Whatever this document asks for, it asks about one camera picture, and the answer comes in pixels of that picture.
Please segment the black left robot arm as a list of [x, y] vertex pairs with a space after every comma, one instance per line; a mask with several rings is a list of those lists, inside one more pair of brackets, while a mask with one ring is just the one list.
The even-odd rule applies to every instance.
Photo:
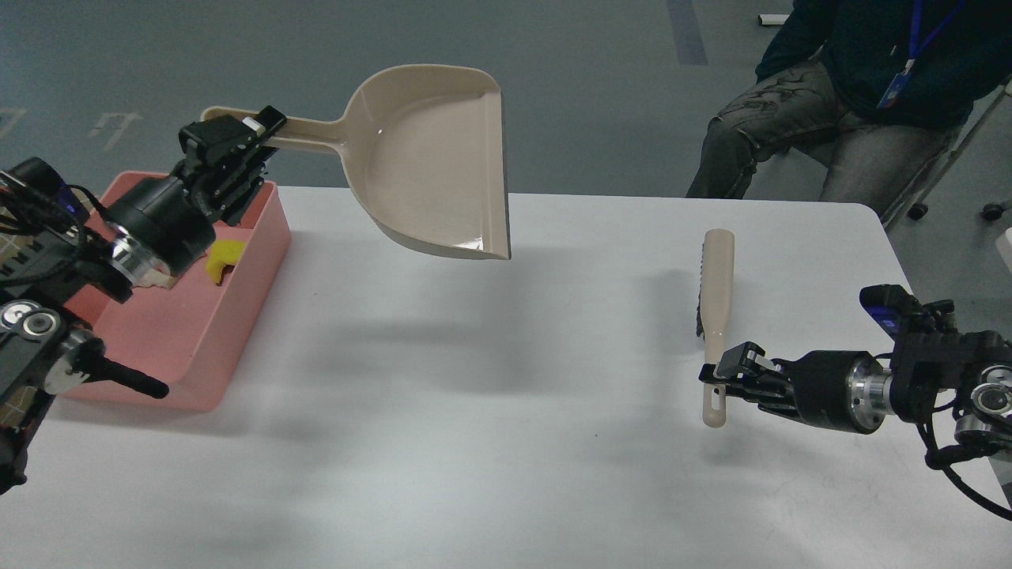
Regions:
[[101, 205], [39, 157], [2, 170], [2, 234], [25, 238], [2, 263], [2, 490], [28, 477], [28, 449], [55, 396], [111, 381], [161, 399], [166, 384], [109, 360], [104, 340], [66, 304], [86, 287], [125, 303], [152, 275], [181, 277], [212, 247], [214, 224], [235, 226], [265, 183], [274, 107], [224, 111], [179, 131], [182, 159]]

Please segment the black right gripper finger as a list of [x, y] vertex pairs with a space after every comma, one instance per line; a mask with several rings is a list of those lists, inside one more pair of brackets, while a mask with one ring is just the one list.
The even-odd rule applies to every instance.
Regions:
[[791, 382], [779, 371], [740, 374], [718, 379], [712, 371], [699, 372], [704, 387], [704, 416], [727, 414], [727, 398], [741, 398], [773, 414], [791, 414]]
[[762, 347], [747, 341], [723, 353], [715, 365], [715, 379], [719, 382], [787, 379], [787, 371], [781, 364], [767, 359]]

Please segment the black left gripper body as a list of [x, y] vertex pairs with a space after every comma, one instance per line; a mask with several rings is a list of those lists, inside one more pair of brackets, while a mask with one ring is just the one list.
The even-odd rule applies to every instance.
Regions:
[[152, 269], [181, 281], [198, 267], [209, 278], [205, 262], [218, 229], [238, 227], [265, 187], [260, 171], [247, 179], [212, 171], [191, 181], [177, 172], [120, 173], [104, 195], [112, 269], [130, 288], [142, 288]]

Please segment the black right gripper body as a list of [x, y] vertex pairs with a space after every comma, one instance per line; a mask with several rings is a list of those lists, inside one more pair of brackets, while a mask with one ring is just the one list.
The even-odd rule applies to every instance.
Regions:
[[784, 409], [772, 414], [811, 428], [870, 435], [886, 420], [886, 368], [868, 352], [808, 352], [774, 359], [787, 378]]

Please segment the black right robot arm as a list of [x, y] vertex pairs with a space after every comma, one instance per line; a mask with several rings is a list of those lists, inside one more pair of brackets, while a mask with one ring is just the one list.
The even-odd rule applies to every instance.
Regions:
[[810, 426], [856, 435], [888, 416], [917, 429], [929, 469], [1009, 521], [1010, 508], [972, 489], [956, 464], [1010, 461], [1010, 342], [993, 330], [962, 333], [950, 300], [921, 303], [900, 284], [861, 289], [858, 301], [893, 346], [883, 354], [817, 350], [769, 359], [745, 342], [699, 371], [699, 382]]

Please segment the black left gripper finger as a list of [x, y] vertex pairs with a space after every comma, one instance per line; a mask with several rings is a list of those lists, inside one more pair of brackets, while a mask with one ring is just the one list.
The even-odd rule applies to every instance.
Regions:
[[262, 171], [269, 159], [278, 151], [270, 139], [288, 121], [275, 107], [264, 107], [258, 112], [247, 111], [241, 119], [249, 130], [241, 143], [241, 167], [244, 171]]
[[178, 137], [184, 163], [238, 161], [260, 147], [257, 130], [231, 115], [189, 123]]

